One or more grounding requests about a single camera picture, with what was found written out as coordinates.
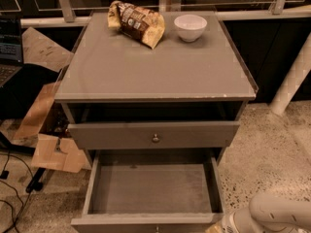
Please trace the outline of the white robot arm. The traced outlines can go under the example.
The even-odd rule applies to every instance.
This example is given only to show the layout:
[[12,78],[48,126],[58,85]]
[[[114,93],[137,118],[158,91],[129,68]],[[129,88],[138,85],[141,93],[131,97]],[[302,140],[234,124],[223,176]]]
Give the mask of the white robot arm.
[[257,194],[204,233],[311,233],[311,203]]

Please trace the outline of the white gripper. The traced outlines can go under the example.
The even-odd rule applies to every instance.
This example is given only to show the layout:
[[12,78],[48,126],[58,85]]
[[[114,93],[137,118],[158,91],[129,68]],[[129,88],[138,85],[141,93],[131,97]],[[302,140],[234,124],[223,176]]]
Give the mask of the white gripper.
[[226,214],[221,225],[215,223],[205,230],[205,233],[255,233],[253,212],[243,208]]

